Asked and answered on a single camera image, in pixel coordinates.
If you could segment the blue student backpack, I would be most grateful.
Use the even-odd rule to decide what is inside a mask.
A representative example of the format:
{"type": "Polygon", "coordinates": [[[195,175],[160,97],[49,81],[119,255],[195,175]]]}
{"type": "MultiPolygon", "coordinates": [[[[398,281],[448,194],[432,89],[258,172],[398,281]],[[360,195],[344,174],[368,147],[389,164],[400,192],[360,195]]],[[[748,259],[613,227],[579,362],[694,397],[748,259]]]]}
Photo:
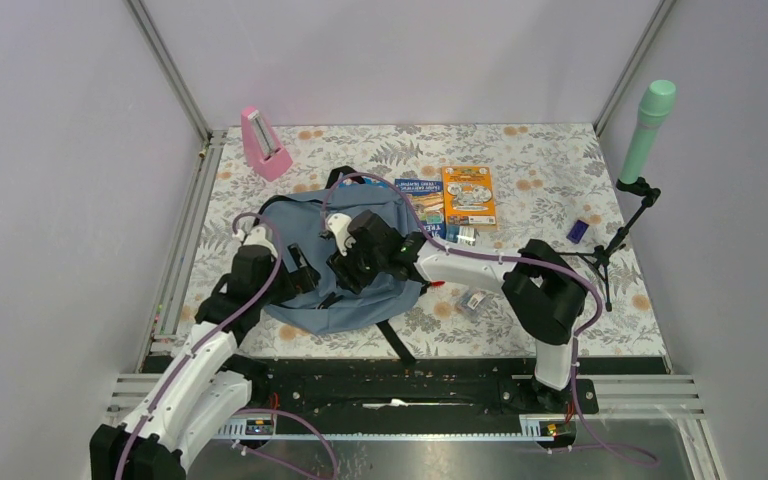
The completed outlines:
{"type": "Polygon", "coordinates": [[[390,261],[404,238],[419,231],[409,202],[342,166],[331,171],[325,188],[274,195],[258,213],[276,228],[290,270],[274,284],[296,292],[266,313],[316,335],[376,326],[404,365],[415,364],[389,323],[413,308],[427,285],[390,261]]]}

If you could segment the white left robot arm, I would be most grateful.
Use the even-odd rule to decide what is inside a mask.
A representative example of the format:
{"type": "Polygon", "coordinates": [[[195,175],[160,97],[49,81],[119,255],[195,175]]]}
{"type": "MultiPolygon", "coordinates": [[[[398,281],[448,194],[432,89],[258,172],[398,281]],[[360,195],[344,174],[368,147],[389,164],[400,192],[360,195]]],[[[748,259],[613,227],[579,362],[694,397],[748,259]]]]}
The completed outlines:
{"type": "Polygon", "coordinates": [[[119,425],[101,425],[92,435],[91,478],[186,478],[236,411],[269,401],[262,366],[236,352],[262,309],[312,291],[318,280],[297,245],[245,240],[157,384],[119,425]]]}

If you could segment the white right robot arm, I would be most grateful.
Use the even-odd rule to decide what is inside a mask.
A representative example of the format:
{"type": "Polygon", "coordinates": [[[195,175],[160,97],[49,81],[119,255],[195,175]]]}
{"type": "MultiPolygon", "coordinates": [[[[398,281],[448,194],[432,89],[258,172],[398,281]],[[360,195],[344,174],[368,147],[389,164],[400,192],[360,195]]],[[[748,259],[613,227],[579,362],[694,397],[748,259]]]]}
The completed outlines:
{"type": "Polygon", "coordinates": [[[445,282],[502,295],[536,341],[535,402],[557,412],[573,398],[573,329],[583,312],[584,279],[546,243],[531,240],[516,253],[401,234],[366,210],[328,214],[324,237],[337,251],[327,261],[340,287],[361,293],[381,275],[421,284],[445,282]]]}

